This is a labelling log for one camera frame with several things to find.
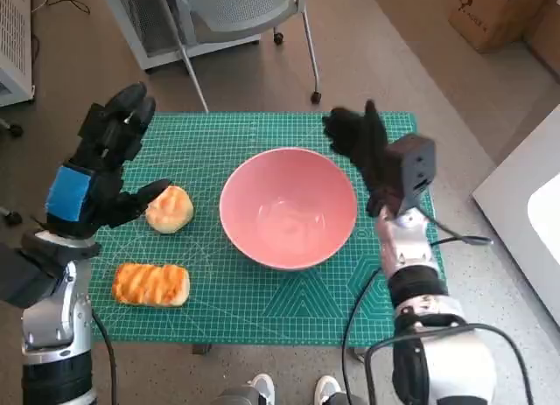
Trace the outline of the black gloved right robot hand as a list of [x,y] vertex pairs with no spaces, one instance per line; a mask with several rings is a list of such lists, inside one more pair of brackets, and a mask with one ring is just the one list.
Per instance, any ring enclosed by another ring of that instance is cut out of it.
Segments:
[[323,132],[331,150],[349,159],[369,194],[367,213],[376,217],[383,207],[401,216],[406,210],[403,160],[389,149],[385,125],[371,99],[362,113],[333,108],[322,117]]

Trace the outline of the bare left robot hand blue tape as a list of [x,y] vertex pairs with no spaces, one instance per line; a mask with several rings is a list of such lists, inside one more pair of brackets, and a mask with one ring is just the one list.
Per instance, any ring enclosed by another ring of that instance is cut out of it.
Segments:
[[127,86],[104,105],[91,105],[78,133],[80,143],[50,187],[44,229],[68,238],[90,238],[100,227],[135,220],[171,185],[163,178],[135,193],[123,190],[123,166],[141,150],[155,108],[142,82]]

